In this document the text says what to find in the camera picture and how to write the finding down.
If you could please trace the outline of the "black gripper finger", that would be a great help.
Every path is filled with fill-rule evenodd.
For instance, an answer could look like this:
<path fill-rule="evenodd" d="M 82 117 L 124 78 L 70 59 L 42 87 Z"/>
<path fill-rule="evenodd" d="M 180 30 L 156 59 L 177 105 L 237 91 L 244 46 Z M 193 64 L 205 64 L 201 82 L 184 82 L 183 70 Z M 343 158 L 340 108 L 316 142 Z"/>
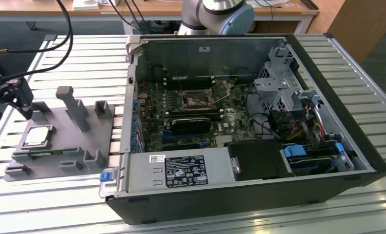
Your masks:
<path fill-rule="evenodd" d="M 25 78 L 14 78 L 0 86 L 1 102 L 17 110 L 25 119 L 32 117 L 33 94 Z"/>

